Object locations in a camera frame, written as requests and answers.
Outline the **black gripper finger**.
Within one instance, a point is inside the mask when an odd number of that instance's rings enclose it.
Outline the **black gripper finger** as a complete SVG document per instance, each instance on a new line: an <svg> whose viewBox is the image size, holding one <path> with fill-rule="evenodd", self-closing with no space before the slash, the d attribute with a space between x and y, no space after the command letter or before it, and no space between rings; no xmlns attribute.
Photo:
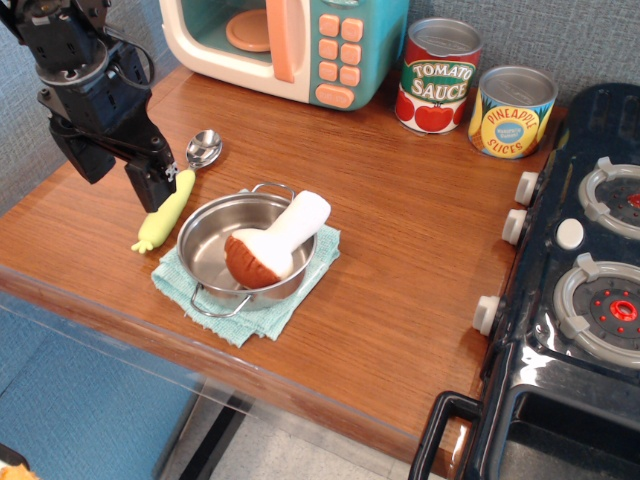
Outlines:
<svg viewBox="0 0 640 480"><path fill-rule="evenodd" d="M115 165L115 157L73 131L50 128L57 146L78 173L90 184L100 181Z"/></svg>
<svg viewBox="0 0 640 480"><path fill-rule="evenodd" d="M150 162L135 160L125 166L125 171L147 213L156 212L176 192L175 162L154 167Z"/></svg>

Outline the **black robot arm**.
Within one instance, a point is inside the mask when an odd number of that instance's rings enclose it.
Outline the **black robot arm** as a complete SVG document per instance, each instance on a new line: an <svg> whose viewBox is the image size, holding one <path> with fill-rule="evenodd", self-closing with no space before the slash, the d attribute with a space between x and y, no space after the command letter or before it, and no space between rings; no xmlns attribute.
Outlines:
<svg viewBox="0 0 640 480"><path fill-rule="evenodd" d="M89 183L116 160L148 212L177 189L178 167L147 106L149 53L106 22L108 1L4 1L1 20L35 60L49 131Z"/></svg>

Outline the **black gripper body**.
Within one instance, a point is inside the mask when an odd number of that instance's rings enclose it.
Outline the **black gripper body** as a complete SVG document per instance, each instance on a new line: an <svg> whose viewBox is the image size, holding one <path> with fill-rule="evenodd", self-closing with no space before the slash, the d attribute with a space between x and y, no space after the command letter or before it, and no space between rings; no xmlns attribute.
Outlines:
<svg viewBox="0 0 640 480"><path fill-rule="evenodd" d="M129 42L65 42L51 53L38 48L37 74L45 85L39 101L49 109L50 128L82 135L126 165L175 162L147 114L154 74L152 61L142 66L148 58Z"/></svg>

